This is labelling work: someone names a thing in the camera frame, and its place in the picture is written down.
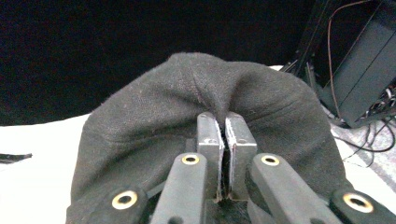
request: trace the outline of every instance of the black background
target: black background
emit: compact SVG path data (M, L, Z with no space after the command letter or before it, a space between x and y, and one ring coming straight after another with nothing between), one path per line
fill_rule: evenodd
M1 6L0 125L90 113L176 52L284 64L313 4L7 0Z

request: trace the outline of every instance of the screw hole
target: screw hole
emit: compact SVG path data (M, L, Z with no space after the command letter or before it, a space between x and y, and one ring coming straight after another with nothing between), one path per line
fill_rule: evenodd
M128 203L132 200L130 196L122 196L119 198L119 203Z
M357 204L358 206L362 206L362 207L366 206L366 203L362 202L362 201L359 200L359 199L351 199L350 201L351 201L352 203Z
M360 196L356 193L347 193L343 197L344 202L351 208L355 209L356 211L362 213L371 213L374 211L373 205L365 199L363 196Z
M195 165L199 161L199 157L194 154L184 156L181 161L186 165Z
M272 158L265 158L265 160L268 161L268 162L275 162L275 160L272 159Z
M195 161L195 158L193 158L193 157L188 157L188 158L186 159L186 161Z
M137 202L137 194L134 191L127 190L113 198L111 205L115 209L123 210L133 206Z
M270 166L278 166L279 159L275 156L266 155L262 157L262 163Z
M183 224L183 218L181 217L171 217L168 224Z

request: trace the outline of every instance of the wire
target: wire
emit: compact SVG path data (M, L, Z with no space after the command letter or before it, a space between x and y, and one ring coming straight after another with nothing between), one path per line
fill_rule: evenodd
M393 121L396 122L396 117L391 117L391 120L393 120ZM389 125L392 126L392 127L394 127L394 128L396 128L396 123L390 122Z
M332 81L332 78L333 78L332 52L331 52L331 45L330 45L330 33L331 33L331 29L332 29L332 18L339 10L341 10L343 8L352 7L352 6L356 6L356 5L371 2L371 1L373 1L373 0L364 0L364 1L359 1L359 2L350 3L350 4L346 4L344 6L341 6L341 7L337 8L329 18L329 25L328 25L328 30L327 30L327 53L328 53L328 57L329 57L329 74L330 74L330 85L331 85L331 89L332 89L332 100L334 101L335 110L337 112L338 118L341 118L341 113L340 113L340 108L338 107L337 98L335 97L334 84Z
M375 153L386 152L386 151L389 151L389 150L391 150L392 148L394 148L394 146L396 145L396 136L395 136L395 133L393 132L393 130L392 130L392 129L390 128L390 126L389 126L389 123L390 123L393 119L394 119L394 118L390 118L389 120L383 119L382 121L384 122L384 125L383 125L378 131L376 130L376 125L374 125L374 128L375 128L374 132L375 132L375 133L374 133L373 138L372 138L371 141L369 141L370 133L371 133L371 124L370 124L370 125L368 126L368 129L367 129L367 132L366 132L366 135L365 135L365 142L364 142L361 146L358 146L358 145L356 145L356 144L354 144L354 143L351 143L351 142L349 142L349 141L347 141L347 140L345 140L345 139L342 139L342 138L339 138L339 137L334 137L334 138L336 138L336 139L338 139L338 140L341 140L341 141L347 143L348 145L350 145L350 146L352 146L352 147L356 147L356 148L357 148L357 150L354 151L351 155L349 155L349 156L343 158L343 161L346 161L346 162L349 162L349 163L358 165L358 164L356 164L356 163L347 161L347 159L349 159L349 158L351 158L352 156L356 155L356 154L357 154L359 151L361 151L361 150L367 151L367 152L370 152L370 153L371 153L371 156L372 156L372 158L371 158L369 164L367 164L365 167L360 166L360 165L358 165L358 166L359 166L359 167L363 167L363 168L368 168L368 167L370 167L370 166L374 163L374 160L375 160ZM389 133L390 133L391 136L392 136L392 143L390 144L389 147L386 147L386 148L383 148L383 149L373 149L373 144L374 144L374 142L375 142L375 139L376 139L376 138L378 137L378 135L382 132L382 130L384 130L384 128L387 128L387 129L389 130Z
M374 138L376 138L376 137L378 136L378 134L379 134L384 128L388 128L388 130L389 130L389 132L390 132L390 134L391 134L391 136L392 136L392 143L390 144L390 146L388 146L388 147L386 147L386 148L383 148L383 149L376 149L376 150L374 150L374 149L367 148L367 147L357 146L355 143L349 142L349 141L347 141L346 139L342 139L342 138L337 137L337 136L335 136L334 138L335 138L335 139L338 139L338 140L341 140L341 141L347 143L348 145L350 145L350 146L352 146L352 147L357 147L357 148L359 148L359 149L362 150L362 151L368 151L368 152L374 152L374 153L386 152L386 151L389 151L389 150L393 149L393 147L396 145L396 136L395 136L395 133L393 132L393 130L389 127L389 122L390 122L390 120L388 120L388 121L383 121L383 122L384 122L385 124L381 127L381 129L380 129L378 132L375 133L375 136L374 136Z

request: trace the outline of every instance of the gray cloth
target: gray cloth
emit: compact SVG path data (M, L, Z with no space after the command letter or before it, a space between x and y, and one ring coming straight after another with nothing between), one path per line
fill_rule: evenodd
M166 180L174 158L196 135L197 116L206 111L222 130L229 111L242 115L259 150L285 158L318 194L329 197L349 187L326 116L300 79L262 64L180 53L88 118L67 223L87 223L93 204L112 189L149 190Z

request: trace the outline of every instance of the black fabric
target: black fabric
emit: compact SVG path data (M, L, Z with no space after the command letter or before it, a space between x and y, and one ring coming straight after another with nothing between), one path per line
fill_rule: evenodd
M0 125L91 113L177 52L285 64L314 2L4 0Z
M300 79L257 63L180 53L112 95L86 121L67 223L85 223L95 197L118 186L147 191L162 183L205 111L222 130L229 111L242 115L260 151L285 158L315 192L330 197L348 186L326 116Z

